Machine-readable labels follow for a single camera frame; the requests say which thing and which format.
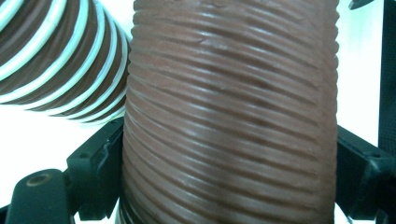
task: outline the black clamp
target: black clamp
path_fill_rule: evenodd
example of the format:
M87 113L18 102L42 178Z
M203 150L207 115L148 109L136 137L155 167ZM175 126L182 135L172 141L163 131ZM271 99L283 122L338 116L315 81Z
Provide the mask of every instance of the black clamp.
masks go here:
M7 224L74 223L110 217L120 196L123 118L114 119L67 158L67 170L26 176L14 189Z
M379 209L396 215L396 160L338 127L336 201L346 216L374 220Z

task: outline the white background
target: white background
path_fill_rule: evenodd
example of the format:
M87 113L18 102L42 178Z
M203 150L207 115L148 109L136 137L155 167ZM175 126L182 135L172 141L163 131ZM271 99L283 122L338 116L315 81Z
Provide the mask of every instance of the white background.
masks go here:
M129 34L133 0L102 2ZM354 11L348 10L349 2L341 0L338 8L341 18L337 23L340 44L337 118L339 124L376 145L383 1ZM100 127L81 126L70 120L0 105L0 207L9 204L15 184L26 175L49 168L64 170L68 155ZM347 223L336 211L336 223ZM101 223L114 220L105 219Z

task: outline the screw hole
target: screw hole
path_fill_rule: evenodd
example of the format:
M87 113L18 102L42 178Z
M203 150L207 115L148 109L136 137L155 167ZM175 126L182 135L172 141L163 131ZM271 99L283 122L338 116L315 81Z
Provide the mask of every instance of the screw hole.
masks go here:
M381 155L379 155L379 153L373 153L371 156L374 158L381 158Z
M86 159L86 158L90 157L90 154L84 152L84 153L81 153L81 154L79 155L79 157L82 158L82 159Z
M40 186L40 185L46 183L49 180L50 180L49 174L36 175L36 176L33 176L32 178L30 178L26 182L26 185L28 187L36 187L36 186Z

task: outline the hose holder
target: hose holder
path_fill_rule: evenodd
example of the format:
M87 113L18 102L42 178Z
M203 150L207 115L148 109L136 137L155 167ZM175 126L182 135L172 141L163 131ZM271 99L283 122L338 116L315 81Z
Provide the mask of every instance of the hose holder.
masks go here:
M123 118L109 122L70 155L63 173L50 169L26 176L0 217L7 214L7 224L70 224L77 211L81 220L109 217L121 194L122 127ZM344 213L372 220L381 209L394 220L396 160L340 126L337 160L336 201Z
M114 119L67 158L68 168L43 170L14 189L7 224L74 223L110 217L120 196L123 118Z

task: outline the ribbed hose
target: ribbed hose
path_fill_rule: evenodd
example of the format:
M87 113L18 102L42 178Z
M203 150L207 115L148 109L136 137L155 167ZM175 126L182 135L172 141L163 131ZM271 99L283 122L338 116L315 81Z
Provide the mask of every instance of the ribbed hose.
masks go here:
M128 40L96 0L0 2L0 103L106 122L124 110Z
M123 223L333 223L338 1L134 2Z

